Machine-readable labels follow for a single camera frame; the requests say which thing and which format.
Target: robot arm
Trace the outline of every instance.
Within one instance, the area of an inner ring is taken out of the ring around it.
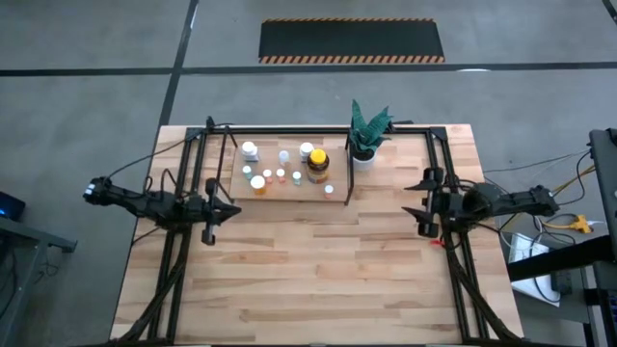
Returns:
[[[439,236],[439,227],[434,223],[438,214],[442,223],[449,230],[464,232],[478,222],[495,216],[514,213],[529,213],[531,215],[552,216],[559,210],[559,205],[552,198],[552,192],[537,186],[526,192],[502,194],[499,189],[488,183],[476,183],[466,194],[445,192],[439,178],[432,179],[425,173],[425,178],[418,185],[406,188],[408,190],[427,190],[432,192],[430,199],[422,204],[427,211],[402,207],[416,217],[421,236],[435,238]]]
[[[197,194],[179,199],[169,192],[137,193],[114,185],[107,177],[93,178],[83,197],[94,205],[118,205],[136,217],[153,220],[164,229],[203,222],[219,226],[242,211],[240,207],[216,197],[211,198],[213,201],[206,201]]]

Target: concrete floor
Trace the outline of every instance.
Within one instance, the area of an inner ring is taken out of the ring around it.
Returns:
[[[0,69],[170,67],[188,0],[18,0],[0,3]],[[185,65],[254,65],[258,24],[283,16],[435,17],[448,63],[614,61],[617,26],[600,0],[201,0]],[[582,150],[587,132],[617,126],[617,70],[323,73],[185,76],[171,124],[206,116],[237,123],[346,123],[350,100],[366,113],[386,105],[397,120],[471,123],[485,169]],[[151,151],[168,76],[0,78],[0,190],[28,202],[24,222],[79,239],[52,254],[61,271],[43,280],[28,308],[20,346],[106,340],[135,219],[93,207],[81,194],[94,176]],[[496,173],[508,189],[556,186],[570,160]],[[139,189],[147,163],[115,177]],[[595,178],[565,211],[604,218]],[[568,200],[578,188],[563,194]],[[517,230],[529,232],[528,221]],[[591,236],[606,233],[600,227]],[[584,343],[579,324],[522,307],[535,341]]]

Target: black metal frame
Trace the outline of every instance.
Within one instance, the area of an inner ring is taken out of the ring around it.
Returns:
[[[347,202],[351,198],[351,193],[353,191],[353,160],[352,158],[352,150],[349,146],[349,134],[350,127],[348,126],[329,126],[329,127],[320,127],[320,126],[285,126],[285,127],[261,127],[261,126],[206,126],[205,128],[188,128],[186,137],[191,138],[191,134],[194,134],[195,131],[200,131],[202,135],[199,136],[199,147],[196,157],[196,166],[193,172],[193,182],[191,184],[191,193],[196,193],[201,173],[201,166],[203,157],[205,154],[205,142],[206,137],[209,135],[222,135],[223,140],[221,143],[221,154],[219,157],[219,165],[217,168],[217,176],[216,176],[216,188],[222,189],[224,192],[222,185],[220,184],[220,176],[221,169],[224,160],[225,154],[225,146],[227,142],[227,136],[230,136],[233,140],[234,145],[237,147],[237,143],[233,138],[233,133],[235,134],[250,134],[250,135],[260,135],[260,134],[336,134],[336,135],[347,135],[346,139],[346,149],[349,147],[348,153],[350,158],[350,175],[352,177],[351,184],[349,187],[349,196],[347,198]],[[432,169],[437,169],[439,167],[437,150],[435,146],[435,142],[439,141],[443,150],[443,160],[445,165],[446,173],[449,177],[455,177],[454,165],[452,162],[452,158],[450,155],[449,144],[447,140],[447,134],[444,127],[394,127],[394,133],[396,134],[408,134],[408,135],[422,135],[426,139],[428,157],[429,157],[429,166]],[[180,166],[178,169],[178,177],[177,177],[177,187],[176,187],[176,195],[179,196],[182,194],[182,187],[185,183],[185,175],[188,167],[189,154],[191,150],[191,144],[196,140],[186,141],[184,144],[184,148],[182,150],[182,157],[180,159]],[[457,185],[455,180],[449,179],[449,189],[456,191]],[[213,192],[209,192],[208,196],[212,197],[216,194],[216,189]],[[427,193],[427,200],[430,201],[433,198],[433,194],[435,192],[429,191]],[[427,203],[427,212],[432,213],[431,211],[431,203]],[[139,325],[139,329],[135,330],[133,334],[126,337],[123,336],[120,339],[112,340],[104,345],[109,346],[128,346],[128,345],[140,345],[140,346],[160,346],[160,345],[173,345],[175,338],[175,331],[177,327],[177,318],[179,314],[179,306],[180,299],[182,295],[182,283],[184,280],[184,271],[186,268],[186,261],[188,257],[188,249],[190,244],[190,235],[191,235],[191,225],[182,226],[177,230],[171,230],[168,232],[165,246],[163,248],[163,256],[161,258],[161,267],[159,271],[159,278],[157,283],[157,290],[154,298],[148,305],[146,311],[140,319],[136,322],[136,325]],[[212,226],[207,226],[206,230],[208,233],[212,232]],[[172,262],[172,249],[174,245],[174,239],[177,234],[180,234],[182,237],[180,244],[180,251],[178,253],[177,259],[171,271],[169,271],[171,262]],[[452,235],[448,230],[443,231],[444,242],[447,247],[453,246]],[[469,278],[471,282],[477,286],[478,280],[475,274],[475,268],[473,265],[473,257],[471,254],[471,248],[469,245],[469,239],[465,234],[461,234],[461,242],[462,242],[462,251],[465,260],[465,270],[469,274]],[[476,343],[478,341],[487,341],[489,343],[496,343],[495,345],[499,345],[501,341],[491,340],[488,338],[488,329],[487,323],[484,316],[481,314],[479,308],[476,304],[473,305],[475,311],[475,317],[478,325],[478,331],[480,333],[479,338],[471,337],[469,333],[469,321],[467,317],[467,312],[465,308],[465,302],[463,300],[463,291],[461,290],[461,283],[458,281],[456,277],[452,275],[451,264],[448,262],[450,279],[452,282],[452,290],[454,294],[454,304],[456,308],[456,314],[458,319],[458,326],[462,337],[463,344]],[[164,298],[170,292],[171,288],[174,288],[174,294],[172,299],[172,304],[170,308],[170,316],[169,316],[169,325],[166,332],[166,336],[164,338],[158,337],[159,332],[159,322],[160,322],[160,313],[161,306]],[[147,340],[138,340],[141,333],[144,331],[146,325],[149,325],[148,330],[148,339]]]

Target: yellow jar lid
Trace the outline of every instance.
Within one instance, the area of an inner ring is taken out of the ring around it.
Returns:
[[[315,149],[310,153],[310,161],[315,164],[323,164],[326,162],[326,152],[323,149]]]

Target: butcher block tabletop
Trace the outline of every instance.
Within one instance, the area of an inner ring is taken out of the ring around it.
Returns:
[[[470,125],[436,126],[447,129],[456,174],[483,181]],[[156,150],[181,141],[186,128],[163,126]],[[355,173],[348,206],[237,200],[242,212],[215,227],[213,247],[201,242],[204,225],[195,225],[175,343],[461,342],[444,249],[418,236],[415,218],[401,209],[422,208],[421,199],[426,197],[425,192],[403,190],[418,184],[429,164],[425,139],[412,134],[389,137],[391,141],[379,148],[374,168]],[[205,180],[216,175],[222,139],[207,136],[203,196]],[[235,139],[238,144],[271,141],[284,147],[311,142],[318,147],[344,144],[345,135],[236,135]],[[228,188],[235,150],[229,140],[226,148],[221,182]],[[153,158],[152,187],[159,187],[165,169],[177,172],[181,152],[178,146]],[[190,160],[187,189],[193,164]],[[165,185],[174,190],[169,179]],[[134,237],[153,228],[152,221],[140,220]],[[523,335],[498,235],[477,228],[469,240],[481,293],[507,327]],[[154,295],[164,243],[165,231],[158,230],[131,249],[112,338],[130,328]],[[469,327],[477,336],[465,295]],[[170,301],[168,295],[161,335]]]

